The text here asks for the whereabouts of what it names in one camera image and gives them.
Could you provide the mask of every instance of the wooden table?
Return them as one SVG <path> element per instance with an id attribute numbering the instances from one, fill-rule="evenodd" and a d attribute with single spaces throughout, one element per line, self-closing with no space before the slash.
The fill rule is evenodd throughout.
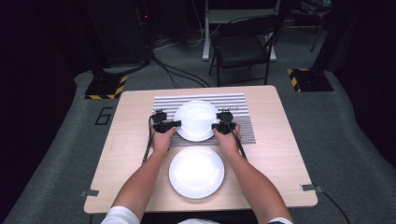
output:
<path id="1" fill-rule="evenodd" d="M 287 207 L 314 206 L 318 202 L 316 193 L 302 191 L 300 187 L 302 184 L 311 184 L 311 180 L 275 87 L 252 86 L 124 92 L 91 185 L 91 189 L 99 190 L 99 193 L 97 196 L 88 196 L 85 212 L 106 213 L 123 183 L 141 165 L 149 136 L 148 120 L 152 114 L 154 97 L 237 92 L 245 94 L 256 142 L 244 145 L 248 161 L 275 184 Z M 199 143 L 192 143 L 192 146 L 199 146 Z M 147 212 L 250 209 L 219 146 L 206 147 L 215 150 L 224 162 L 225 176 L 220 188 L 201 200 L 191 200 L 177 194 L 169 181 L 169 165 L 185 147 L 171 146 Z"/>

